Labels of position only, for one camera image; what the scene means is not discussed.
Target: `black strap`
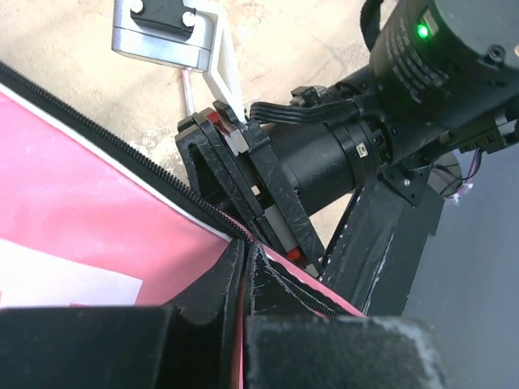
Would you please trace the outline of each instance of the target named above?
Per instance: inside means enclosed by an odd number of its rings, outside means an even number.
[[[360,29],[370,51],[380,34],[380,6],[383,2],[384,0],[366,0],[360,11]]]

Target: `zipper teeth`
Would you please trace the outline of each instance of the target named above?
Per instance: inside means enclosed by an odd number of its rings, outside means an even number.
[[[216,222],[226,227],[228,230],[235,232],[237,237],[244,240],[246,243],[251,242],[251,239],[248,237],[247,232],[234,221],[232,221],[228,216],[217,210],[210,203],[205,201],[199,194],[194,192],[189,186],[184,184],[182,181],[180,181],[166,169],[147,158],[141,152],[134,149],[128,143],[124,142],[117,135],[112,134],[104,127],[85,117],[83,114],[79,113],[77,110],[69,106],[67,103],[64,103],[63,101],[59,100],[56,96],[52,95],[50,92],[47,92],[44,88],[35,85],[32,81],[26,79],[20,73],[12,70],[10,67],[8,67],[2,62],[0,62],[0,70],[2,70],[3,73],[7,74],[17,83],[22,84],[29,91],[36,93],[42,99],[46,100],[50,104],[54,105],[56,108],[63,111],[66,115],[70,116],[71,118],[75,119],[76,121],[80,122],[84,126],[95,131],[97,134],[111,142],[115,147],[128,154],[147,170],[158,176],[168,185],[172,186],[183,197],[188,199],[203,212],[211,216]]]
[[[311,310],[314,310],[315,312],[318,312],[320,314],[323,314],[324,316],[327,316],[329,318],[350,318],[351,314],[336,312],[335,310],[330,310],[329,308],[325,308],[323,306],[318,306],[317,304],[309,301],[304,301],[303,304],[310,308]]]

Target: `black zipper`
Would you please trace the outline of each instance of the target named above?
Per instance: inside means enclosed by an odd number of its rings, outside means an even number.
[[[319,306],[309,301],[304,301],[303,304],[311,310],[314,310],[315,312],[320,313],[323,316],[326,316],[327,318],[351,318],[353,316],[352,314],[349,314],[347,312],[342,313],[337,312],[336,310],[330,310],[329,308]]]
[[[78,132],[198,220],[250,244],[244,229],[173,174],[3,62],[0,83]]]

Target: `purple wire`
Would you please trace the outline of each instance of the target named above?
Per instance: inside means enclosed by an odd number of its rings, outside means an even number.
[[[449,197],[453,197],[454,195],[461,196],[463,195],[469,188],[470,183],[472,182],[472,179],[474,178],[474,172],[476,171],[476,166],[478,165],[478,151],[474,153],[474,156],[472,157],[472,163],[470,164],[469,173],[467,174],[467,179],[465,182],[463,182],[460,186],[460,188],[449,195]]]

